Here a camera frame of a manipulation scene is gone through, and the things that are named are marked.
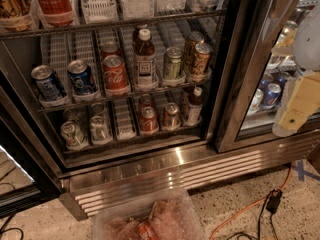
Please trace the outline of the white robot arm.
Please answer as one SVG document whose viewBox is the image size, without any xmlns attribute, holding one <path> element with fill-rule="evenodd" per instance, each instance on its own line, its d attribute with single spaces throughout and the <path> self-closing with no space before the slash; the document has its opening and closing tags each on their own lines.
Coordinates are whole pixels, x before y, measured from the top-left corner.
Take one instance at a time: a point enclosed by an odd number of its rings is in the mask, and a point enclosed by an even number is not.
<svg viewBox="0 0 320 240">
<path fill-rule="evenodd" d="M 302 20 L 293 43 L 296 64 L 305 70 L 285 84 L 272 127 L 274 135 L 295 134 L 320 108 L 320 5 Z"/>
</svg>

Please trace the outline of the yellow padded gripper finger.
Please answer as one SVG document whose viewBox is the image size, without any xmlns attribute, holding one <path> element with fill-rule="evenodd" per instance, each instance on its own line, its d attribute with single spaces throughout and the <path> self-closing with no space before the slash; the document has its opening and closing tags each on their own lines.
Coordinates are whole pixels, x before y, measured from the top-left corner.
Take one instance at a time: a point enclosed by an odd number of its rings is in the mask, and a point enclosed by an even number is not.
<svg viewBox="0 0 320 240">
<path fill-rule="evenodd" d="M 320 108 L 320 73 L 307 71 L 290 78 L 275 116 L 272 133 L 278 137 L 295 134 Z"/>
</svg>

